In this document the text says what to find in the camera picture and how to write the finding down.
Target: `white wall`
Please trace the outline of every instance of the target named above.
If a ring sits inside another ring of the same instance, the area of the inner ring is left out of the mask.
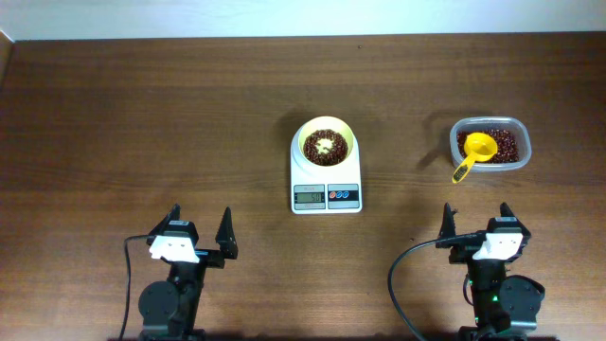
[[[606,0],[0,0],[14,40],[606,29]]]

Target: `kitchen scale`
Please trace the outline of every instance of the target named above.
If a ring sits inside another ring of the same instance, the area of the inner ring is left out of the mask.
[[[318,166],[302,152],[305,140],[318,130],[331,129],[348,144],[348,154],[334,166]],[[305,123],[291,143],[291,210],[295,214],[356,213],[362,210],[362,181],[358,141],[336,117]]]

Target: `red beans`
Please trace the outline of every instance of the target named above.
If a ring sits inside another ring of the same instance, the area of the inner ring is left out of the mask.
[[[486,163],[510,163],[520,161],[520,156],[518,155],[518,145],[515,143],[515,137],[510,131],[503,129],[488,129],[483,132],[456,133],[458,150],[461,152],[463,157],[467,157],[465,150],[463,149],[463,145],[465,144],[467,135],[471,133],[484,133],[490,135],[490,137],[494,138],[496,141],[499,151],[495,156],[492,157],[492,159],[486,161]]]
[[[322,146],[319,142],[321,139],[330,140],[332,146]],[[348,156],[348,144],[341,134],[331,129],[318,130],[305,139],[303,153],[316,165],[334,166]]]

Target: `white robot part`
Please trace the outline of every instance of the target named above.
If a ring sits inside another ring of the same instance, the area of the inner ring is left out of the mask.
[[[168,261],[200,262],[187,237],[156,236],[150,246],[151,257],[155,260],[165,258]]]
[[[522,233],[487,233],[474,260],[508,260],[520,249]]]

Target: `yellow measuring cup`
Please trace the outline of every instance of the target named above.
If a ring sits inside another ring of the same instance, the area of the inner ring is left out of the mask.
[[[473,164],[477,162],[486,162],[490,160],[498,151],[494,138],[484,133],[471,133],[467,135],[463,150],[467,157],[453,174],[453,183],[458,184],[472,170]]]

